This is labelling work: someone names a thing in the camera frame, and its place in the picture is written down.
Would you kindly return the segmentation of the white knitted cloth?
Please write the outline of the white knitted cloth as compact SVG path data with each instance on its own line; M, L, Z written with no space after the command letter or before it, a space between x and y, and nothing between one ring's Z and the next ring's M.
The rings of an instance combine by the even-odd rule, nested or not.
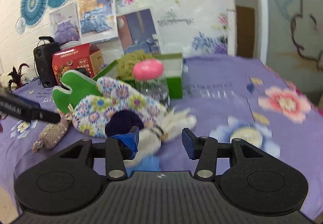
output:
M156 122L139 132L138 152L132 160L124 161L127 168L139 165L148 156L156 154L161 145L179 136L183 128L193 129L197 124L196 116L190 109L171 110L160 115Z

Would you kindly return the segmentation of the green oven mitt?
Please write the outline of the green oven mitt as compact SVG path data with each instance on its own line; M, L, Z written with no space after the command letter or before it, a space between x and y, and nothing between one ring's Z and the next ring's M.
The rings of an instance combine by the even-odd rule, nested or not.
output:
M68 106L75 108L86 96L102 96L96 81L76 70L69 70L62 75L61 86L52 90L52 98L56 107L63 113L69 112Z

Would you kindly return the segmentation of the blue paper fan decoration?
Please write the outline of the blue paper fan decoration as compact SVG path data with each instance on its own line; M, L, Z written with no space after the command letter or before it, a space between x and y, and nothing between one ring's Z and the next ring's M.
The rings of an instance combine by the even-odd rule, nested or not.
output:
M21 0L20 13L27 26L35 26L42 19L48 0Z

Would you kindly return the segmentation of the purple floral tablecloth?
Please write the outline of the purple floral tablecloth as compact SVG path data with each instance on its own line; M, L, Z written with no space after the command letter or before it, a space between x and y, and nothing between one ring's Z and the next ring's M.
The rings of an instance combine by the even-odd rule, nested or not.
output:
M258 104L258 98L271 97L270 88L280 89L284 96L305 104L296 117L275 111L267 104ZM195 57L184 60L182 77L183 97L172 100L176 111L191 109L196 116L196 136L211 136L219 142L244 137L253 145L269 152L286 164L299 170L307 179L309 191L302 212L311 219L322 213L322 116L309 102L296 93L273 71L259 60L238 57ZM52 88L43 88L32 82L17 94L41 104L43 109L55 110L50 96ZM32 145L46 124L30 124L8 117L2 122L1 133L1 187L14 199L14 180L29 167L80 140L73 126L55 149L33 154ZM162 144L155 155L149 155L137 166L126 165L128 175L134 170L188 171L192 173L198 161L186 155L181 136Z

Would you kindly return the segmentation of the green open box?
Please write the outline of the green open box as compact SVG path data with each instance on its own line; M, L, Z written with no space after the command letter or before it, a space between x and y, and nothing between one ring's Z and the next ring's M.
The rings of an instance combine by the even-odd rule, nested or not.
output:
M170 99L182 99L182 71L183 58L181 53L175 54L157 54L154 58L162 62L164 66L164 75L166 76ZM94 78L97 81L102 76L108 76L116 79L118 59L104 67Z

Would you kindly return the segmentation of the olive green fluffy loofah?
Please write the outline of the olive green fluffy loofah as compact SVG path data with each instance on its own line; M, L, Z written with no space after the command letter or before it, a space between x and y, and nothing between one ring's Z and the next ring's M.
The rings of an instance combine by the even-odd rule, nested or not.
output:
M142 49L127 53L117 60L117 79L132 80L134 66L139 62L153 58L153 54L145 53Z

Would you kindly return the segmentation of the clear jar pink lid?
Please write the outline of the clear jar pink lid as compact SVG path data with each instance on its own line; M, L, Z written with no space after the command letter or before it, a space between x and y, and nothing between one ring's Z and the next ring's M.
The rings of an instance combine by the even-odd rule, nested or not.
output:
M166 109L169 108L169 89L161 61L157 59L141 61L135 64L132 75L139 92L159 101Z

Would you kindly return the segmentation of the black portable speaker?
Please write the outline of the black portable speaker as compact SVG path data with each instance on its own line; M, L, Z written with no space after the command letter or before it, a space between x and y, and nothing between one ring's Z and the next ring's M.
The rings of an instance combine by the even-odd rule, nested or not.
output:
M55 42L51 36L39 37L39 42L33 50L33 56L39 80L44 88L58 85L52 69L52 57L56 52L60 52L58 42Z

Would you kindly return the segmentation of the dark red feather plant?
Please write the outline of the dark red feather plant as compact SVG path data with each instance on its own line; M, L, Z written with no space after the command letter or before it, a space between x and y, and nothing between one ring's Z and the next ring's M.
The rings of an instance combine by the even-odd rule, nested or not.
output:
M16 89L22 87L23 81L22 81L22 77L23 77L23 73L22 73L22 68L23 67L29 67L28 64L26 63L22 63L20 64L19 68L16 69L15 66L13 66L12 71L8 74L8 76L11 77L11 79L8 81L7 87L8 89L12 92L12 85L15 84L16 85Z

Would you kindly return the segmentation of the red cardboard snack box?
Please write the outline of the red cardboard snack box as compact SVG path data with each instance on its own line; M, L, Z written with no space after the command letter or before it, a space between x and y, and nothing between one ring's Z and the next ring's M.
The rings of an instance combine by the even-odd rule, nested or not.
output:
M91 78L104 68L104 59L98 46L86 43L52 55L52 69L58 85L69 70L84 68Z

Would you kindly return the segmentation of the bedding poster on wall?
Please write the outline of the bedding poster on wall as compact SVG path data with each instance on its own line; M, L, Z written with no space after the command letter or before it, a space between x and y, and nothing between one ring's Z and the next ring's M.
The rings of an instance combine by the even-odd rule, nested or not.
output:
M143 50L146 54L160 54L159 35L149 8L119 15L117 24L124 54L137 50Z

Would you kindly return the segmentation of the beige knitted plush toy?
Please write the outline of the beige knitted plush toy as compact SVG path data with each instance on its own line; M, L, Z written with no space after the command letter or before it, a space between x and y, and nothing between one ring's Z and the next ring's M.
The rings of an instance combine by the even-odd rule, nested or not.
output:
M33 154L36 154L41 149L54 149L67 133L72 120L72 112L63 114L59 111L59 114L61 115L59 123L50 123L41 131L37 141L32 146Z

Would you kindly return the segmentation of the floral patterned oven mitt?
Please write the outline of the floral patterned oven mitt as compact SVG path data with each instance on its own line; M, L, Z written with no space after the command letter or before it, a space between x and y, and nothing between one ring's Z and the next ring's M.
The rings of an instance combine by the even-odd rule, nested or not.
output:
M123 81L103 76L97 80L96 87L102 95L84 97L72 113L73 126L84 135L106 138L105 126L118 111L134 112L144 125L152 125L167 113L159 101Z

